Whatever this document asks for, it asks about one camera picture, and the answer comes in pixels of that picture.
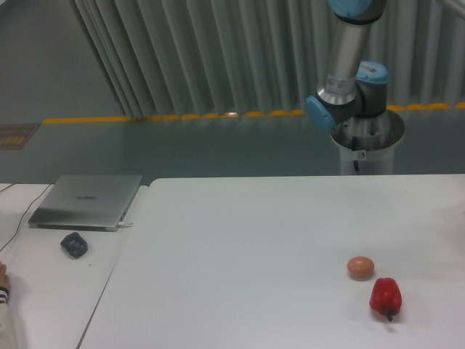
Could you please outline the striped cream sleeve forearm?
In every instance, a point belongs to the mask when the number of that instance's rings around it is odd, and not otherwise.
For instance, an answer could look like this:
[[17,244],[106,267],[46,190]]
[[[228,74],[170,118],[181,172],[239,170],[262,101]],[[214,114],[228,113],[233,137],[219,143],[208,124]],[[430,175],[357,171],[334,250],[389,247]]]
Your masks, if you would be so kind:
[[1,349],[17,349],[15,322],[8,306],[8,300],[8,289],[1,287]]

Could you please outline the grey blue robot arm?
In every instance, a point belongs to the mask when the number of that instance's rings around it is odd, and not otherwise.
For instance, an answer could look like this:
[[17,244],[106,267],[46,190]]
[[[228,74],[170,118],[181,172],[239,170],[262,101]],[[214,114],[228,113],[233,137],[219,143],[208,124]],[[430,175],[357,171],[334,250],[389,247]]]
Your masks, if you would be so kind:
[[324,130],[360,114],[364,109],[357,72],[371,26],[384,13],[385,1],[329,1],[337,17],[328,65],[316,92],[306,100],[306,111],[314,124]]

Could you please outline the person's hand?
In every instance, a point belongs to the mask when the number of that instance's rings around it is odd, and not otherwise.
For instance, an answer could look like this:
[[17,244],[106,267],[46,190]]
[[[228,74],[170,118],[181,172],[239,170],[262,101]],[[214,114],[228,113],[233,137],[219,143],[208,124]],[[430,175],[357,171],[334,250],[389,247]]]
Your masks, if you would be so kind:
[[0,262],[0,287],[6,290],[10,288],[9,276],[7,275],[7,265]]

